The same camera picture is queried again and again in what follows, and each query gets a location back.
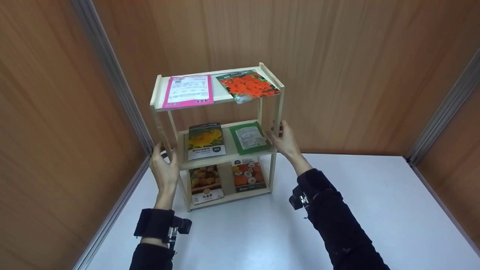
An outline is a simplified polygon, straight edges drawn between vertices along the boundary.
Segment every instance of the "black wrist strap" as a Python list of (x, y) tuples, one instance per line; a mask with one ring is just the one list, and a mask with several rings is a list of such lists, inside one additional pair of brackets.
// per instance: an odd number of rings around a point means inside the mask
[(173, 210), (143, 209), (133, 235), (157, 238), (163, 243), (168, 243), (168, 233), (174, 217)]

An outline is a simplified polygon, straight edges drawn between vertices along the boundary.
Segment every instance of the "marigold seed packet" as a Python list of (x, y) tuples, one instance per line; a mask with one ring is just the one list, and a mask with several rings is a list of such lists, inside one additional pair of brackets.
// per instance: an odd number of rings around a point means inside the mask
[(232, 173), (237, 192), (267, 187), (262, 167), (256, 158), (232, 161)]
[(222, 183), (216, 165), (189, 170), (194, 205), (223, 197)]
[(280, 94), (280, 90), (255, 70), (231, 72), (216, 78), (233, 96), (237, 104), (242, 104), (255, 98)]

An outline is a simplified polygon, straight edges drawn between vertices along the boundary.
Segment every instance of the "shelf rack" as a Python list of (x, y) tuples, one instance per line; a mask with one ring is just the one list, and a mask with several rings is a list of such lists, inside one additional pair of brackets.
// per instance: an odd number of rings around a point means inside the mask
[[(220, 70), (220, 71), (213, 71), (213, 72), (204, 72), (204, 73), (195, 73), (195, 74), (186, 74), (180, 75), (176, 77), (182, 76), (192, 76), (192, 75), (211, 75), (212, 76), (212, 88), (213, 88), (213, 99), (214, 104), (224, 103), (224, 102), (235, 102), (232, 95), (227, 92), (227, 90), (220, 84), (220, 82), (215, 78), (217, 75), (226, 74), (230, 72), (236, 71), (246, 71), (246, 70), (255, 70), (258, 74), (262, 75), (265, 79), (267, 79), (271, 84), (273, 84), (276, 88), (280, 90), (280, 94), (277, 94), (272, 97), (268, 98), (275, 98), (275, 116), (274, 116), (274, 133), (278, 136), (279, 128), (280, 128), (280, 121), (282, 115), (282, 107), (283, 107), (283, 96), (285, 93), (285, 86), (281, 83), (277, 77), (263, 64), (259, 63), (258, 66), (255, 67), (246, 67), (246, 68), (237, 68), (237, 69), (228, 69), (228, 70)], [(162, 75), (158, 75), (155, 82), (155, 87), (152, 93), (152, 98), (150, 100), (150, 110), (153, 114), (155, 119), (157, 131), (160, 134), (160, 139), (165, 145), (165, 149), (167, 150), (167, 155), (170, 158), (172, 155), (171, 146), (169, 141), (167, 140), (167, 133), (166, 130), (171, 128), (173, 133), (175, 134), (176, 142), (177, 142), (177, 158), (179, 161), (180, 166), (180, 178), (179, 186), (180, 190), (183, 195), (183, 199), (185, 201), (186, 207), (188, 211), (192, 209), (198, 209), (202, 207), (212, 206), (219, 203), (225, 203), (237, 199), (257, 196), (260, 194), (272, 193), (273, 182), (274, 182), (274, 172), (275, 172), (275, 162), (276, 162), (276, 149), (271, 147), (268, 150), (264, 150), (261, 152), (256, 152), (250, 155), (242, 155), (240, 156), (237, 152), (235, 144), (233, 142), (232, 135), (230, 130), (228, 129), (231, 126), (243, 124), (243, 123), (251, 123), (257, 121), (260, 126), (262, 126), (262, 115), (263, 115), (263, 98), (259, 98), (256, 100), (252, 100), (251, 102), (257, 102), (257, 119), (243, 121), (243, 122), (236, 122), (236, 123), (228, 123), (222, 125), (223, 130), (223, 138), (226, 147), (226, 155), (223, 156), (216, 156), (216, 157), (209, 157), (197, 160), (188, 160), (188, 130), (185, 131), (177, 131), (175, 126), (175, 122), (172, 116), (172, 110), (181, 110), (183, 108), (173, 108), (173, 109), (165, 109), (163, 108), (163, 101), (165, 99), (165, 93), (167, 91), (167, 84), (170, 77), (162, 77)], [(169, 118), (169, 126), (166, 126), (160, 120), (158, 115), (159, 112), (166, 111), (168, 113)], [(230, 162), (237, 159), (245, 159), (245, 158), (252, 158), (256, 157), (259, 159), (260, 156), (269, 155), (271, 154), (271, 161), (269, 166), (269, 174), (265, 173), (265, 169), (262, 167), (262, 172), (264, 174), (264, 178), (266, 181), (266, 188), (264, 189), (257, 189), (245, 192), (235, 192), (235, 186), (233, 182), (233, 175), (231, 172), (231, 164)], [(204, 202), (202, 204), (194, 205), (192, 202), (192, 192), (191, 192), (191, 185), (190, 185), (190, 177), (188, 175), (188, 170), (193, 168), (199, 168), (208, 165), (216, 164), (219, 170), (220, 179), (222, 183), (222, 189), (224, 191), (224, 197), (208, 202)]]

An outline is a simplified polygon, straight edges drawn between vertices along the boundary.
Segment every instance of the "metal frame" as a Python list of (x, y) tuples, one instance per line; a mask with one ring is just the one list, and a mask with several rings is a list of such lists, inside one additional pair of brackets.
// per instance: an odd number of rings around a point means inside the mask
[(145, 153), (150, 155), (154, 146), (153, 140), (138, 110), (130, 86), (123, 74), (117, 56), (115, 56), (94, 4), (91, 0), (72, 0), (72, 4), (95, 47), (100, 62), (112, 82), (113, 89), (120, 98), (130, 122), (132, 122), (133, 129), (137, 133)]
[(463, 102), (480, 82), (480, 49), (477, 50), (467, 67), (453, 85), (432, 119), (420, 134), (407, 154), (407, 161), (416, 165), (448, 125)]
[(112, 83), (113, 89), (117, 93), (117, 96), (119, 97), (130, 122), (132, 123), (132, 127), (136, 132), (146, 155), (145, 160), (140, 165), (140, 168), (128, 183), (117, 203), (107, 215), (105, 221), (102, 223), (97, 233), (92, 238), (91, 242), (88, 244), (87, 248), (73, 267), (74, 270), (85, 270), (88, 268), (88, 265), (92, 261), (106, 235), (110, 231), (115, 220), (117, 220), (117, 217), (123, 210), (125, 204), (147, 171), (154, 143), (148, 132), (142, 115), (138, 110), (138, 106), (135, 102), (125, 75), (123, 74), (117, 57), (115, 56), (110, 41), (108, 40), (108, 36), (103, 28), (102, 22), (98, 17), (98, 13), (96, 12), (94, 4), (91, 0), (72, 0), (72, 5), (78, 15), (78, 18), (80, 19), (80, 22), (83, 24), (87, 35), (94, 45), (97, 56), (102, 63)]

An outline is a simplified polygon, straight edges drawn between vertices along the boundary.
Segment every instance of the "black sleeve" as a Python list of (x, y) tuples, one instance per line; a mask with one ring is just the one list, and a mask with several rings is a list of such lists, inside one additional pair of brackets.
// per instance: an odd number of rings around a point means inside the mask
[(335, 270), (389, 269), (340, 192), (321, 171), (308, 170), (297, 182), (310, 202), (308, 219), (323, 238)]
[(171, 270), (175, 251), (166, 247), (140, 243), (133, 253), (130, 270)]

